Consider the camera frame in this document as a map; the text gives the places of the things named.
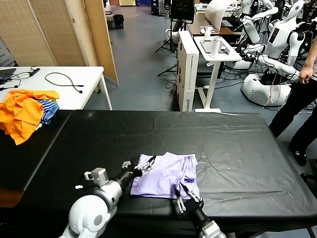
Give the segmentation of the person bare hand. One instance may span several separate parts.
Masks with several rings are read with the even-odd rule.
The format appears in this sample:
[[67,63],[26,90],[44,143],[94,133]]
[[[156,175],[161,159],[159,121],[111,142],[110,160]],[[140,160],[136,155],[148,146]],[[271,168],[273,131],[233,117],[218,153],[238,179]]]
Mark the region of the person bare hand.
[[299,74],[299,82],[302,84],[308,83],[312,75],[313,75],[313,67],[311,65],[304,65]]

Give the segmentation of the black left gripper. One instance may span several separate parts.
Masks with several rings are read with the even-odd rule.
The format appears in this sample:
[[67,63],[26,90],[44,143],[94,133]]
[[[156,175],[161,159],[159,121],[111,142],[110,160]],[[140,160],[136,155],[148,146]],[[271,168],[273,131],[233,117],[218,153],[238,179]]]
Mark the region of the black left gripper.
[[156,157],[152,156],[139,165],[134,165],[131,161],[125,161],[119,174],[110,179],[117,182],[122,189],[126,189],[134,178],[147,174],[153,168]]

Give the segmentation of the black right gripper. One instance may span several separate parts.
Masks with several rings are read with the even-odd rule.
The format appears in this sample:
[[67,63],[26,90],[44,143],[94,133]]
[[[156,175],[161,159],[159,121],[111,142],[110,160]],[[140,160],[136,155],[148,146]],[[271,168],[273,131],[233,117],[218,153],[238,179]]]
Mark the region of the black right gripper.
[[194,227],[203,227],[210,223],[211,219],[203,212],[203,199],[196,195],[183,183],[180,183],[180,185],[184,189],[185,193],[191,197],[191,199],[183,200],[178,187],[175,185],[173,186],[179,213],[189,218]]

